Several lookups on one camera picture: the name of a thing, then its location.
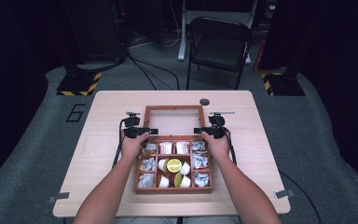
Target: dark background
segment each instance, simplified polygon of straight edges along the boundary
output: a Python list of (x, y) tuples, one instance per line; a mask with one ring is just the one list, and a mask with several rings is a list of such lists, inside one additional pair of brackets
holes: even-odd
[[(232, 1), (233, 8), (242, 6), (236, 5), (239, 1)], [(173, 8), (180, 16), (181, 4), (177, 2), (173, 1)], [(340, 153), (358, 172), (358, 3), (328, 2), (328, 14), (300, 72), (320, 93)], [(112, 6), (112, 1), (101, 1), (95, 10), (87, 7), (86, 11), (82, 9), (86, 1), (64, 3), (67, 5), (59, 0), (19, 0), (15, 3), (0, 0), (0, 167), (44, 99), (48, 86), (46, 72), (62, 66), (62, 58), (55, 50), (57, 43), (51, 41), (47, 28), (47, 15), (58, 21), (55, 36), (59, 36), (63, 44), (61, 53), (66, 52), (74, 62), (111, 61), (122, 53), (119, 50), (120, 29), (115, 14), (107, 8)], [(307, 25), (323, 3), (279, 1), (264, 49), (262, 67), (275, 69), (291, 62)], [(212, 1), (209, 6), (228, 10), (222, 6), (229, 4), (227, 1)], [(162, 10), (156, 15), (161, 15), (163, 29), (172, 29), (172, 18), (167, 16), (170, 9), (166, 3), (161, 8), (148, 8)], [(96, 21), (76, 21), (79, 18), (95, 18)]]

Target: wooden box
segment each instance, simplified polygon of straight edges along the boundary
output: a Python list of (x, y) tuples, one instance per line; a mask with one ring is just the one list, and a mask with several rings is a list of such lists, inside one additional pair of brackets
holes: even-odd
[[(193, 119), (196, 123), (190, 122), (185, 125), (184, 120), (188, 119)], [(174, 128), (172, 129), (171, 126), (171, 128), (167, 129), (169, 130), (167, 132), (164, 130), (161, 132), (160, 128), (158, 128), (162, 126), (167, 127), (167, 125), (172, 125)], [(143, 148), (140, 150), (136, 162), (137, 170), (135, 177), (135, 192), (137, 194), (211, 193), (213, 190), (212, 158), (208, 151), (207, 143), (199, 134), (193, 134), (194, 128), (204, 126), (205, 121), (203, 118), (202, 106), (147, 106), (145, 111), (144, 127), (158, 128), (159, 135), (150, 136), (147, 142), (148, 145), (144, 143)], [(171, 153), (170, 151), (167, 151), (170, 147), (164, 146), (167, 143), (170, 143), (168, 145), (171, 145)], [(186, 175), (186, 177), (190, 180), (188, 187), (176, 187), (173, 184), (176, 174), (181, 172), (184, 173), (183, 171), (185, 168), (177, 173), (172, 173), (168, 171), (168, 169), (162, 171), (158, 168), (158, 163), (161, 162), (162, 164), (162, 161), (167, 159), (179, 160), (182, 163), (182, 167), (185, 166), (185, 163), (190, 166), (189, 172)], [(150, 176), (153, 176), (153, 181), (146, 180)], [(160, 182), (161, 178), (164, 178), (163, 176), (168, 178), (170, 183), (168, 187), (160, 188), (159, 186), (160, 184), (162, 185)]]

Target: wooden table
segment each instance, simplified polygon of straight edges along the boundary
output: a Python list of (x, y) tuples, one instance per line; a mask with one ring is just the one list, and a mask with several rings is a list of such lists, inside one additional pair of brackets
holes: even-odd
[[(141, 113), (142, 124), (147, 105), (200, 105), (202, 98), (211, 102), (203, 107), (208, 125), (210, 112), (235, 112), (224, 118), (225, 127), (232, 133), (238, 166), (264, 190), (278, 213), (288, 213), (290, 204), (287, 197), (277, 199), (273, 193), (284, 188), (255, 100), (249, 91), (99, 91), (62, 183), (60, 193), (69, 192), (69, 197), (57, 200), (54, 216), (74, 217), (91, 190), (109, 172), (117, 150), (118, 125), (127, 117), (127, 111)], [(237, 215), (214, 162), (211, 194), (137, 195), (134, 190), (135, 173), (134, 164), (117, 211), (118, 217)]]

